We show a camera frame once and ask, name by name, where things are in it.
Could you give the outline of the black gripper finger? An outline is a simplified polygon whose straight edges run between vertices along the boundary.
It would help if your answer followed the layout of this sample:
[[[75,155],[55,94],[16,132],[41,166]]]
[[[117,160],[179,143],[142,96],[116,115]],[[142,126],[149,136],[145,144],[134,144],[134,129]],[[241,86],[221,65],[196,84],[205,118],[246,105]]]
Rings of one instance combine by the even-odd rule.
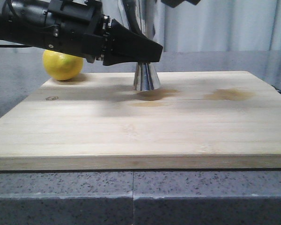
[[[103,65],[111,66],[126,62],[158,62],[162,45],[144,35],[136,34],[113,19],[108,30]]]

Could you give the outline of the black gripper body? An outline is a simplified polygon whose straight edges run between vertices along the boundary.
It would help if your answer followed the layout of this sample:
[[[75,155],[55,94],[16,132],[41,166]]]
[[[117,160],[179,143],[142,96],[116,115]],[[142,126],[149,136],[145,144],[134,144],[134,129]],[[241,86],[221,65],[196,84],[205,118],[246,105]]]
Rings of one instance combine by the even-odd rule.
[[[192,5],[197,5],[200,0],[161,0],[161,2],[171,8],[175,8],[178,5],[180,5],[181,3],[183,3],[184,1],[191,3]]]
[[[102,2],[84,4],[72,0],[36,0],[41,31],[35,46],[86,58],[88,62],[103,58],[104,34],[109,17],[103,14]]]

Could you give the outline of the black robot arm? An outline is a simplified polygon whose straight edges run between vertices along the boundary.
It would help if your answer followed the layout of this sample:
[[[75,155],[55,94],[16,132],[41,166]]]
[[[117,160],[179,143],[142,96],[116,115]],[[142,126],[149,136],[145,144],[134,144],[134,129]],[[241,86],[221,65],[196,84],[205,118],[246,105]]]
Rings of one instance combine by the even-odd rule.
[[[0,40],[52,50],[104,66],[158,62],[162,46],[104,15],[100,1],[0,0]]]

